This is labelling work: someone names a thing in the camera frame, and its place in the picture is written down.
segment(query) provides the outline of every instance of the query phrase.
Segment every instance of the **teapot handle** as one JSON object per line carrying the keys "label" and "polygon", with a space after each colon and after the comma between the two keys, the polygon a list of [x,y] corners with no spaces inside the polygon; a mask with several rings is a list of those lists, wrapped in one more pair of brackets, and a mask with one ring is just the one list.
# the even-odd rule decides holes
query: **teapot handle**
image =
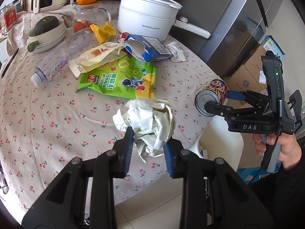
{"label": "teapot handle", "polygon": [[108,10],[106,10],[106,9],[104,9],[104,8],[102,8],[102,7],[99,7],[99,9],[104,10],[104,11],[108,14],[108,21],[109,21],[109,23],[110,23],[110,22],[111,22],[111,14],[108,12]]}

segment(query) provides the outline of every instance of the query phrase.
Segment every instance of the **crumpled white tissue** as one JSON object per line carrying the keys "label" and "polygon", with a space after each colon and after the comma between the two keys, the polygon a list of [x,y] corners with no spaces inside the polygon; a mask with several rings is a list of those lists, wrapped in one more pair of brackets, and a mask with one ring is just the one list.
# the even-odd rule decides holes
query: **crumpled white tissue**
{"label": "crumpled white tissue", "polygon": [[164,154],[163,146],[173,135],[176,120],[173,108],[167,101],[139,98],[125,105],[128,111],[121,115],[119,109],[113,116],[116,128],[126,131],[131,126],[138,154],[146,163],[146,152],[152,157]]}
{"label": "crumpled white tissue", "polygon": [[171,54],[173,54],[173,57],[171,58],[172,62],[186,61],[184,53],[182,50],[179,49],[179,46],[176,41],[167,44],[166,48],[170,51]]}

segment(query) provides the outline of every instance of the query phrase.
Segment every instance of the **glass pitcher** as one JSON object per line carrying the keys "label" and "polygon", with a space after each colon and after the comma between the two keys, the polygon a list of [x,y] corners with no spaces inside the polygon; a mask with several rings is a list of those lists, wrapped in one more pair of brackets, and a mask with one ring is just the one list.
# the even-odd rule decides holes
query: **glass pitcher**
{"label": "glass pitcher", "polygon": [[78,32],[90,24],[97,24],[103,27],[106,24],[105,12],[108,16],[108,21],[111,22],[110,13],[99,7],[99,2],[94,2],[88,5],[78,5],[78,11],[75,13],[72,24],[74,32]]}

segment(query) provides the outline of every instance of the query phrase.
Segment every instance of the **green snack bag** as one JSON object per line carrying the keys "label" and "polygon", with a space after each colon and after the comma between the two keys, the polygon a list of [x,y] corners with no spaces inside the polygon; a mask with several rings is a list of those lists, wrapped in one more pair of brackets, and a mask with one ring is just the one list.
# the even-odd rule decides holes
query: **green snack bag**
{"label": "green snack bag", "polygon": [[78,90],[88,87],[104,95],[129,99],[154,98],[156,68],[130,55],[82,74]]}

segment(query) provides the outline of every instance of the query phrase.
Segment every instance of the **table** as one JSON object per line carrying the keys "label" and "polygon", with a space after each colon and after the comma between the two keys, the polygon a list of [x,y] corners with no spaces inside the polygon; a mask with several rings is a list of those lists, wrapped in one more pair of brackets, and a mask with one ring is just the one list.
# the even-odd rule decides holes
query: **table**
{"label": "table", "polygon": [[[101,3],[112,14],[111,24],[116,27],[119,2]],[[91,89],[77,92],[80,80],[68,66],[52,83],[35,88],[30,81],[35,65],[50,50],[29,53],[25,47],[27,34],[46,15],[61,17],[71,27],[74,7],[36,15],[25,13],[8,34],[8,54],[12,55],[16,48],[20,50],[0,80],[0,159],[10,184],[9,192],[15,193],[23,213],[72,158],[95,158],[124,135],[116,129],[112,116],[118,109],[126,111],[124,105],[128,99],[102,95]],[[72,34],[72,28],[68,28],[65,39]],[[172,41],[175,39],[168,36],[165,44]],[[180,47],[186,62],[154,63],[155,95],[174,108],[177,125],[173,138],[187,148],[196,142],[211,120],[196,110],[195,94],[217,76],[189,49],[181,44]],[[145,164],[134,149],[127,177],[114,180],[115,204],[137,194],[165,172],[164,157],[148,157]]]}

